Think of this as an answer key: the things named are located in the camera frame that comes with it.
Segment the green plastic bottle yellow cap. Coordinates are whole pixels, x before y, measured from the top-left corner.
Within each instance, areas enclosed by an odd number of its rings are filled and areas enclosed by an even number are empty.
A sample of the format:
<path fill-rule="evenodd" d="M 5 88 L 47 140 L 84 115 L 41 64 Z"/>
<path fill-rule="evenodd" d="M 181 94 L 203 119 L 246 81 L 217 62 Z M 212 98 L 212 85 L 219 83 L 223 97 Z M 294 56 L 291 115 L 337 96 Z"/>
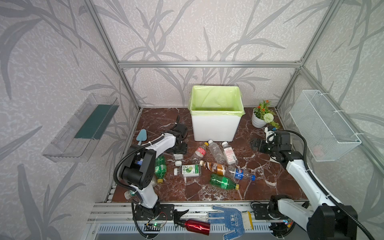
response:
<path fill-rule="evenodd" d="M 210 184 L 216 187 L 219 187 L 224 190 L 238 190 L 239 184 L 236 184 L 231 179 L 219 176 L 217 174 L 212 174 L 210 178 Z"/>

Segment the square green label bottle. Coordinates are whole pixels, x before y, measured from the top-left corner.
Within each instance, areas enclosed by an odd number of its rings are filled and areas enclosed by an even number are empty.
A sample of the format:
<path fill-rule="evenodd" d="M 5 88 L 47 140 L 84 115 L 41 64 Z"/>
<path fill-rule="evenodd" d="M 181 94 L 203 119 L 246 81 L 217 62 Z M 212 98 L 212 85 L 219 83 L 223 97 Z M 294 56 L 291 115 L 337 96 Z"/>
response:
<path fill-rule="evenodd" d="M 183 154 L 173 154 L 173 157 L 175 161 L 182 161 L 184 159 Z"/>

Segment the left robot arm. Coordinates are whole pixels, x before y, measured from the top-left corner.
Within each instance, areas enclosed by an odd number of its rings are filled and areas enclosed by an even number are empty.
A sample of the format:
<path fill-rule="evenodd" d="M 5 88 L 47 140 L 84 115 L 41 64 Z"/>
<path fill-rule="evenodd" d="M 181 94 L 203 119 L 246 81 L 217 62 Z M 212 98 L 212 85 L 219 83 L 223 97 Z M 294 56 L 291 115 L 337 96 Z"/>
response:
<path fill-rule="evenodd" d="M 138 205 L 146 210 L 158 209 L 159 197 L 151 185 L 156 158 L 168 150 L 187 150 L 187 131 L 167 131 L 143 145 L 132 145 L 114 169 L 114 182 L 136 193 Z"/>

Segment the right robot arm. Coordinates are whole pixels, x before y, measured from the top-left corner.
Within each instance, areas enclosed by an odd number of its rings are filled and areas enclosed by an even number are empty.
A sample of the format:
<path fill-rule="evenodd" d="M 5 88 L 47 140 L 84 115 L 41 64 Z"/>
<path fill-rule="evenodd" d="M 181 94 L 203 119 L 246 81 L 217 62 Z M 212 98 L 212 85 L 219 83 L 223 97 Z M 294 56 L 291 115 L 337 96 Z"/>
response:
<path fill-rule="evenodd" d="M 272 219 L 285 216 L 306 230 L 311 240 L 355 240 L 360 229 L 368 239 L 374 236 L 358 220 L 358 214 L 352 206 L 342 204 L 320 182 L 307 163 L 308 146 L 302 153 L 294 151 L 291 134 L 307 141 L 297 132 L 267 131 L 265 140 L 253 139 L 251 149 L 269 155 L 296 180 L 307 196 L 312 210 L 295 203 L 283 195 L 271 196 L 267 211 Z"/>

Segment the small green bottle yellow cap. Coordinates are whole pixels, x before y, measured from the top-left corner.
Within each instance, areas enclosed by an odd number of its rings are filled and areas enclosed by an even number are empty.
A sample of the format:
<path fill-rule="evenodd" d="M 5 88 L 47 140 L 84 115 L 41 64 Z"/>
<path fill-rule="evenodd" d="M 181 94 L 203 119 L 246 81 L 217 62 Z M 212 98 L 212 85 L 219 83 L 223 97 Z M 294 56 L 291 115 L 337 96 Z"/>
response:
<path fill-rule="evenodd" d="M 167 173 L 166 158 L 164 155 L 160 155 L 156 158 L 156 161 L 155 161 L 155 175 L 156 175 L 158 184 L 164 182 L 164 177 L 166 173 Z"/>

